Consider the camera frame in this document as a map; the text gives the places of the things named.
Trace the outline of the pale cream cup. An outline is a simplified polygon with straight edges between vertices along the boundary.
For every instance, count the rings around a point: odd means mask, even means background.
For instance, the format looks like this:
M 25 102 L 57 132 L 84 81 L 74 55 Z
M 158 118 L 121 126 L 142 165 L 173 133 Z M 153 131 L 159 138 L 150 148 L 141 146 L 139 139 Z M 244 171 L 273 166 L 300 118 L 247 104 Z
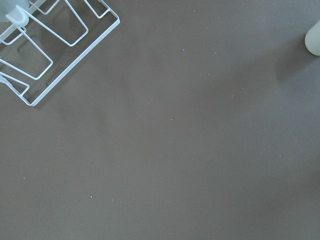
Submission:
M 306 49 L 313 55 L 320 55 L 320 22 L 318 21 L 305 35 Z

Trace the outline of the pale blue cup on rack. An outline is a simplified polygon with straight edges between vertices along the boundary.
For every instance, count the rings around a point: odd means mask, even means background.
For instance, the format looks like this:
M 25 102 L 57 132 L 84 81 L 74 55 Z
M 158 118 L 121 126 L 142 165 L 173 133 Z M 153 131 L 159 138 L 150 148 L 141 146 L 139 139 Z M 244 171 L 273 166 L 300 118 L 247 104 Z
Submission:
M 0 22 L 10 22 L 17 28 L 25 27 L 29 23 L 26 14 L 29 7 L 28 0 L 0 0 Z

